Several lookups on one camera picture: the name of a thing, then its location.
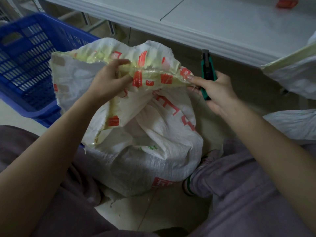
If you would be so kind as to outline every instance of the red object on shelf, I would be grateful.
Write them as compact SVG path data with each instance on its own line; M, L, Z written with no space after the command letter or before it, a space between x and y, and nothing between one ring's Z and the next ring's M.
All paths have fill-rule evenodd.
M276 4L278 8L292 9L298 4L298 0L279 0Z

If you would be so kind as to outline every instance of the blue crate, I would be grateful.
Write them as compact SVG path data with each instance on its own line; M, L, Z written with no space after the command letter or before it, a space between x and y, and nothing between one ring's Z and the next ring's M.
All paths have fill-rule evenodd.
M45 13L0 27L0 98L20 115L50 127L59 117L49 60L99 38Z

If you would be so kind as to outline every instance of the tile floor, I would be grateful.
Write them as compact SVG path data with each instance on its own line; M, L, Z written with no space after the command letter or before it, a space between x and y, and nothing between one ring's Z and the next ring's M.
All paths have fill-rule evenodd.
M107 26L94 31L104 37ZM121 27L120 41L128 43L129 28ZM129 45L155 40L172 48L175 57L195 75L200 75L200 52L156 36L132 30ZM264 76L260 70L230 60L214 57L217 70L231 76L237 95L258 113L264 115L279 110L298 108L298 96L290 93L280 96L280 86ZM204 139L203 153L219 148L223 139L234 136L221 118L212 113L204 101L194 93L188 93L194 108L196 130ZM0 125L14 125L41 135L46 128L32 119L20 116L0 100ZM161 228L179 226L192 231L207 216L210 202L198 197L188 197L182 193L180 184L156 189L142 196L112 203L105 202L96 209L119 229L154 231Z

